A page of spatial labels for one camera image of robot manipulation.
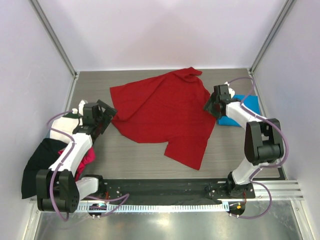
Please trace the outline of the red t shirt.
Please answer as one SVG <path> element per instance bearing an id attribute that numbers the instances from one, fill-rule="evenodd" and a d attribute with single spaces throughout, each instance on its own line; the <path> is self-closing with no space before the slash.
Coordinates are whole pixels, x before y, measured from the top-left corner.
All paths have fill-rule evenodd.
<path id="1" fill-rule="evenodd" d="M 202 73 L 189 67 L 111 87 L 113 125 L 134 142 L 166 143 L 166 157 L 199 170 L 216 124 Z"/>

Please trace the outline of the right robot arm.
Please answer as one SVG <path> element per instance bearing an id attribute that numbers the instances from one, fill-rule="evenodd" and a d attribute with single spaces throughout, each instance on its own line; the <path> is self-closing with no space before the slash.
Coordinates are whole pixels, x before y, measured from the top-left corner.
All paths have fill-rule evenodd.
<path id="1" fill-rule="evenodd" d="M 214 86 L 204 110 L 218 120 L 228 117 L 245 130 L 245 158 L 228 174 L 223 187 L 228 197 L 241 198 L 262 169 L 276 168 L 285 162 L 289 148 L 280 121 L 255 113 L 243 99 L 235 98 L 234 93 L 228 83 Z"/>

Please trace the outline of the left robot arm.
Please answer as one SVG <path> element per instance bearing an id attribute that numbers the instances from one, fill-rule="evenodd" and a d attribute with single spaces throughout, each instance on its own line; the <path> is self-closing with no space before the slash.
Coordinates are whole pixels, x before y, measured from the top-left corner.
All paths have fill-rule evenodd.
<path id="1" fill-rule="evenodd" d="M 71 214 L 82 199 L 91 195 L 100 200 L 107 192 L 100 175 L 85 176 L 80 180 L 75 177 L 85 154 L 105 132 L 117 110 L 100 99 L 96 102 L 81 100 L 70 113 L 76 115 L 76 125 L 71 133 L 48 122 L 50 131 L 66 136 L 70 141 L 55 163 L 36 175 L 37 207 L 42 212 Z"/>

